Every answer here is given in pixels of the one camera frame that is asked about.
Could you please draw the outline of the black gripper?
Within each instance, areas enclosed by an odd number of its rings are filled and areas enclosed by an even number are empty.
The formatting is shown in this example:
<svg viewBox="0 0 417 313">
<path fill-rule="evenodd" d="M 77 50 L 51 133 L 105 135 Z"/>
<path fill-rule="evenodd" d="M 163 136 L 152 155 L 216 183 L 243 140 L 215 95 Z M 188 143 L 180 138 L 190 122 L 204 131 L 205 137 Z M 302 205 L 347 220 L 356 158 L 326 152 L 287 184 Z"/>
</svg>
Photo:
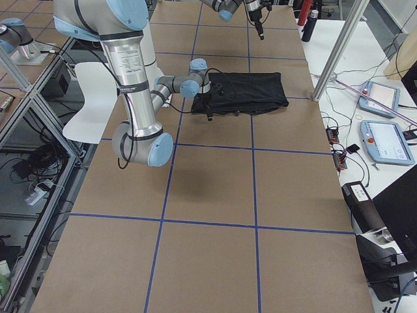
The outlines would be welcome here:
<svg viewBox="0 0 417 313">
<path fill-rule="evenodd" d="M 224 95 L 222 84 L 211 83 L 207 92 L 198 94 L 198 100 L 201 103 L 201 108 L 203 111 L 210 111 L 213 108 L 213 99 L 215 95 L 218 95 L 219 97 Z M 213 114 L 211 112 L 207 112 L 206 116 L 208 121 L 213 120 Z"/>
<path fill-rule="evenodd" d="M 259 39 L 264 40 L 265 36 L 263 32 L 263 26 L 261 22 L 262 9 L 266 8 L 269 12 L 272 10 L 272 1 L 263 0 L 247 0 L 244 2 L 246 12 L 248 13 L 249 19 L 253 22 L 256 30 L 259 34 Z"/>
</svg>

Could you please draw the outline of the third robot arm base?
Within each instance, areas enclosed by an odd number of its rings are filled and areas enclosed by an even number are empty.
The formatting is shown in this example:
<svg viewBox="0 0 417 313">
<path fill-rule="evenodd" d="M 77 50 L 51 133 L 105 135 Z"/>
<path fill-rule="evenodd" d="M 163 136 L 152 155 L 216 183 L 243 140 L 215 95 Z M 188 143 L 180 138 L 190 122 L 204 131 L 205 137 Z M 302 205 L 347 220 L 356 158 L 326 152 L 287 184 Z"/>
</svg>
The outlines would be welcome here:
<svg viewBox="0 0 417 313">
<path fill-rule="evenodd" d="M 17 65 L 41 65 L 48 55 L 19 18 L 1 20 L 1 47 Z"/>
</svg>

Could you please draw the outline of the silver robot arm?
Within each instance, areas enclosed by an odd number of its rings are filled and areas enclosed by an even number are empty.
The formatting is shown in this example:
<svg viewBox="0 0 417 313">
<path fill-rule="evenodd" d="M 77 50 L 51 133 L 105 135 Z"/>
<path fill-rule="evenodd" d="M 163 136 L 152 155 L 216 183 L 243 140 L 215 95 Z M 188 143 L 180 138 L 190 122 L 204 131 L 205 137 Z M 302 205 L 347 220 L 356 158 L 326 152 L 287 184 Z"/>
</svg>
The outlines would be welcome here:
<svg viewBox="0 0 417 313">
<path fill-rule="evenodd" d="M 156 114 L 172 94 L 193 98 L 211 91 L 206 61 L 193 60 L 186 76 L 164 76 L 155 66 L 147 66 L 144 55 L 154 50 L 144 1 L 55 1 L 53 9 L 58 32 L 99 42 L 106 56 L 105 61 L 76 65 L 85 103 L 67 122 L 63 135 L 98 143 L 118 97 L 123 97 L 128 118 L 111 141 L 119 167 L 132 162 L 165 165 L 173 138 Z"/>
<path fill-rule="evenodd" d="M 272 11 L 273 1 L 267 0 L 202 0 L 201 3 L 217 12 L 219 18 L 229 22 L 238 8 L 244 7 L 248 23 L 255 27 L 260 40 L 265 39 L 263 23 Z"/>
</svg>

